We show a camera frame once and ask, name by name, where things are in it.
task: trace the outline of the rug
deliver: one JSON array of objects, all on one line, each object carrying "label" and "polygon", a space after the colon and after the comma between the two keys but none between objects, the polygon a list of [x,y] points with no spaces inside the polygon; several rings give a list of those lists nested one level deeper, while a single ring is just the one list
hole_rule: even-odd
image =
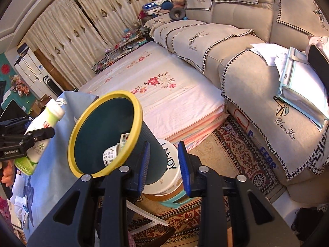
[{"label": "rug", "polygon": [[[218,129],[189,153],[199,156],[203,165],[211,167],[220,175],[235,177],[238,174],[244,174],[271,203],[286,190],[279,183],[257,147],[232,116],[229,116]],[[201,211],[200,198],[195,198],[178,209],[164,207],[144,196],[143,201],[136,203],[136,205],[166,220],[169,226],[176,228],[174,236],[163,246],[193,247],[197,245]],[[226,216],[227,221],[229,221],[227,201]],[[132,230],[149,222],[150,220],[135,214],[129,228]],[[156,225],[134,235],[134,239],[137,244],[143,245],[166,231],[166,227]]]}]

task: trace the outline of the metal screw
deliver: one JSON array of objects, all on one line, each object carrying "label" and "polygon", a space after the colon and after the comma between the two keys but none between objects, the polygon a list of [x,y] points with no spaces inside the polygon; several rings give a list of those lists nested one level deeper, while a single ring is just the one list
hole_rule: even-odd
[{"label": "metal screw", "polygon": [[238,175],[236,177],[236,179],[238,179],[238,181],[240,181],[240,182],[246,182],[247,181],[247,178],[244,175]]},{"label": "metal screw", "polygon": [[81,180],[83,182],[88,182],[92,177],[90,175],[83,175],[81,176]]},{"label": "metal screw", "polygon": [[200,172],[208,172],[209,168],[207,166],[202,165],[202,166],[199,167],[199,171]]},{"label": "metal screw", "polygon": [[120,170],[120,172],[128,172],[129,171],[129,166],[123,165],[123,166],[120,167],[119,170]]}]

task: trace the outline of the mug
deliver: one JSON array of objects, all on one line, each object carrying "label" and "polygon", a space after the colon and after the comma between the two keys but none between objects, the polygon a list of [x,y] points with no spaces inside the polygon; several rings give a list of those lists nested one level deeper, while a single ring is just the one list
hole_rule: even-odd
[{"label": "mug", "polygon": [[111,162],[114,161],[114,159],[118,155],[119,147],[120,147],[120,143],[116,144],[113,147],[109,147],[107,150],[104,151],[103,161],[105,166],[108,166]]}]

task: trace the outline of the white bottle cap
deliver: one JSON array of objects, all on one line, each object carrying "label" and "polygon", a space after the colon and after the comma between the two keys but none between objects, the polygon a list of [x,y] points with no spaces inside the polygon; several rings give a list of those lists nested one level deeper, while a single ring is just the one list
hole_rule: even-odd
[{"label": "white bottle cap", "polygon": [[59,120],[63,118],[65,111],[57,104],[57,102],[52,98],[46,105],[47,109],[54,114]]}]

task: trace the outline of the beige sofa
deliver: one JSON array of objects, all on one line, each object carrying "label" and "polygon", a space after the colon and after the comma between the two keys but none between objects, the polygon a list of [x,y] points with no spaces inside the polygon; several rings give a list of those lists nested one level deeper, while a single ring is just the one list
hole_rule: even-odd
[{"label": "beige sofa", "polygon": [[277,69],[248,50],[251,43],[275,43],[303,51],[308,35],[328,36],[329,25],[315,2],[186,0],[185,11],[189,20],[171,22],[166,14],[145,27],[155,42],[222,90],[229,112],[294,200],[329,202],[328,123],[319,131],[303,114],[277,101]]}]

